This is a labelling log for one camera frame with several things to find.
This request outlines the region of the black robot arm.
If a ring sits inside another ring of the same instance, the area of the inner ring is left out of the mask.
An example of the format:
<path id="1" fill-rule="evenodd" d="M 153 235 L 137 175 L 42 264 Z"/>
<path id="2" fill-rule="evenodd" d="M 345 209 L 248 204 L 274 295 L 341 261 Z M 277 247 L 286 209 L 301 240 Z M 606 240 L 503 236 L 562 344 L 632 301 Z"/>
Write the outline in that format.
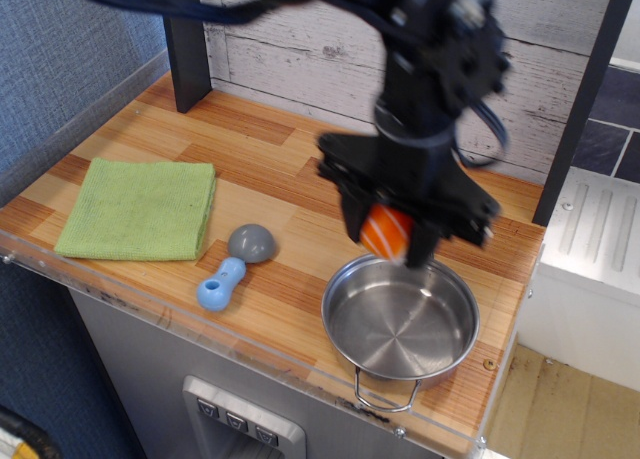
<path id="1" fill-rule="evenodd" d="M 286 5 L 310 0 L 262 0 Z M 509 67 L 494 0 L 320 0 L 376 29 L 386 50 L 384 85 L 372 136 L 326 133 L 319 172 L 341 196 L 348 236 L 365 238 L 378 206 L 406 214 L 410 232 L 399 262 L 425 266 L 452 237 L 482 245 L 499 204 L 466 174 L 456 123 L 473 111 L 500 146 L 501 120 L 485 104 Z"/>

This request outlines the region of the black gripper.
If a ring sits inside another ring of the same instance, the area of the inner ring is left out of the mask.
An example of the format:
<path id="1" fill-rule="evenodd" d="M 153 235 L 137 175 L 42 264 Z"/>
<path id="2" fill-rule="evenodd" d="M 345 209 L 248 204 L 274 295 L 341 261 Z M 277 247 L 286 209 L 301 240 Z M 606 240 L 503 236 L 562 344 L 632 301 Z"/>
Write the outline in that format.
<path id="1" fill-rule="evenodd" d="M 375 203 L 405 214 L 414 225 L 404 264 L 426 266 L 442 239 L 459 238 L 482 247 L 500 212 L 498 202 L 456 161 L 448 135 L 438 143 L 398 142 L 375 136 L 326 133 L 320 136 L 319 174 L 341 196 L 348 237 L 360 242 L 361 229 Z"/>

